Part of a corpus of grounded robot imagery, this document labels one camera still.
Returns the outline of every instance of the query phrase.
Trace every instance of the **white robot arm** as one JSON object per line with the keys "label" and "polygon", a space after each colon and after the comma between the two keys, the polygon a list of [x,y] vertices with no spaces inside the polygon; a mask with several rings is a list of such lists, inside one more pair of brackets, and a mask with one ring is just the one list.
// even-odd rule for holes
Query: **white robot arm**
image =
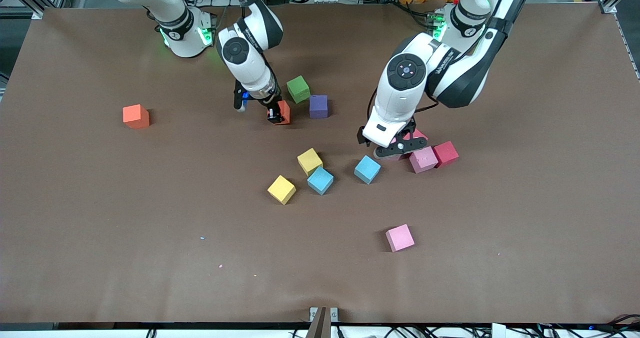
{"label": "white robot arm", "polygon": [[[137,3],[149,10],[160,26],[167,46],[180,57],[193,57],[211,45],[211,14],[187,7],[184,0],[118,0]],[[281,90],[263,51],[282,40],[282,24],[262,0],[240,0],[251,14],[218,34],[216,48],[236,77],[234,107],[244,111],[244,102],[257,99],[269,108],[271,122],[282,121],[278,101]]]}
{"label": "white robot arm", "polygon": [[359,143],[379,145],[377,158],[424,148],[426,140],[413,138],[413,115],[423,92],[449,108],[473,102],[524,1],[460,0],[445,9],[450,26],[442,42],[427,33],[403,41],[382,72],[374,108],[358,132]]}

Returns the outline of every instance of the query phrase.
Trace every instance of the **brown table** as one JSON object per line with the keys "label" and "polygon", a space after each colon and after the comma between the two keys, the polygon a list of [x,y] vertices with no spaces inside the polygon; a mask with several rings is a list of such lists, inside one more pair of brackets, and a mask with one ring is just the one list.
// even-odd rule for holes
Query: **brown table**
{"label": "brown table", "polygon": [[[2,322],[605,322],[640,311],[640,86],[612,15],[527,5],[469,108],[417,115],[460,161],[384,163],[356,131],[396,45],[393,6],[287,6],[267,53],[331,117],[272,126],[232,104],[208,49],[165,49],[143,10],[47,10],[0,110]],[[237,17],[229,12],[229,22]],[[141,103],[153,125],[121,122]],[[335,175],[324,197],[296,156]],[[266,188],[298,191],[286,206]],[[416,246],[390,253],[384,230]]]}

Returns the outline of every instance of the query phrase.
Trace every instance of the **light blue cube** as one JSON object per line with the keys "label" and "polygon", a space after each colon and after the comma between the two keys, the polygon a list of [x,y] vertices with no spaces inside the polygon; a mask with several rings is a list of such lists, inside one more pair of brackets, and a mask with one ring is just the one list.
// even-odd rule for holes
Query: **light blue cube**
{"label": "light blue cube", "polygon": [[314,170],[313,174],[306,179],[306,182],[314,191],[320,193],[320,195],[324,195],[329,189],[329,186],[331,186],[331,183],[334,182],[334,175],[322,167],[318,167]]}
{"label": "light blue cube", "polygon": [[380,172],[380,164],[372,160],[369,156],[364,156],[356,166],[354,174],[364,183],[369,184]]}

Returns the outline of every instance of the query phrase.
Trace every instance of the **orange cube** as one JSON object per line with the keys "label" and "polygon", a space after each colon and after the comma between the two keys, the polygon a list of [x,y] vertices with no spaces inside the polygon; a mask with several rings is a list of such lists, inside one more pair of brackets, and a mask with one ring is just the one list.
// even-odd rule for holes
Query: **orange cube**
{"label": "orange cube", "polygon": [[133,129],[149,127],[149,111],[141,104],[122,108],[122,122]]}
{"label": "orange cube", "polygon": [[278,101],[278,106],[280,108],[280,114],[284,121],[277,124],[290,124],[291,123],[291,109],[285,100]]}

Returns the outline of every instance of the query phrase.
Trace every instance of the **cube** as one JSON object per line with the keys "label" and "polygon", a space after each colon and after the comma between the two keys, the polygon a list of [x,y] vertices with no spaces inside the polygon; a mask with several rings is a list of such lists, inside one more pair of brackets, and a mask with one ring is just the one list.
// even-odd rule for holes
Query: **cube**
{"label": "cube", "polygon": [[318,167],[323,167],[322,160],[315,152],[316,150],[310,148],[297,157],[297,162],[300,164],[300,167],[302,167],[302,170],[304,170],[307,177],[311,176],[311,173],[313,173]]}
{"label": "cube", "polygon": [[133,129],[149,127],[149,111],[141,104],[122,108],[122,122]]}
{"label": "cube", "polygon": [[284,118],[284,121],[277,123],[277,124],[290,124],[291,123],[291,108],[289,107],[289,105],[287,104],[287,102],[285,100],[280,100],[278,101],[278,107],[280,108],[280,114],[282,115],[282,118]]}
{"label": "cube", "polygon": [[364,156],[353,173],[364,181],[364,183],[369,184],[378,172],[380,172],[380,164],[372,160],[369,156]]}
{"label": "cube", "polygon": [[309,85],[305,82],[305,79],[302,76],[298,76],[291,81],[287,82],[286,87],[288,88],[288,92],[291,94],[293,101],[295,103],[301,103],[311,96],[311,92],[309,91]]}
{"label": "cube", "polygon": [[409,232],[409,226],[403,224],[400,227],[392,228],[386,232],[386,238],[389,240],[391,246],[391,252],[397,252],[406,247],[411,247],[416,244],[414,238],[411,237]]}
{"label": "cube", "polygon": [[420,173],[436,167],[438,158],[436,158],[433,152],[434,149],[432,149],[432,147],[425,147],[416,152],[412,152],[409,161],[411,161],[413,171]]}
{"label": "cube", "polygon": [[[425,140],[429,140],[429,138],[427,138],[427,136],[425,136],[425,134],[420,132],[420,130],[418,130],[418,129],[415,129],[413,131],[413,137],[414,138],[423,137],[423,138],[425,138]],[[407,133],[406,135],[404,135],[403,138],[406,140],[407,138],[409,138],[409,134]],[[393,157],[390,157],[390,158],[384,158],[384,160],[387,160],[387,161],[400,161],[400,160],[404,160],[405,158],[409,158],[409,156],[410,156],[410,154],[400,154],[400,155],[396,155],[396,156],[393,156]]]}
{"label": "cube", "polygon": [[334,182],[334,175],[327,172],[324,168],[318,167],[311,176],[306,179],[306,182],[314,191],[320,195],[324,195],[331,186],[331,183]]}
{"label": "cube", "polygon": [[287,204],[293,193],[296,192],[296,187],[285,177],[278,176],[267,191],[280,203]]}
{"label": "cube", "polygon": [[312,95],[309,97],[309,117],[326,119],[329,117],[329,98],[326,95]]}
{"label": "cube", "polygon": [[437,145],[433,148],[433,152],[438,159],[436,168],[444,167],[454,163],[459,158],[456,149],[453,147],[451,141],[447,141],[443,144]]}

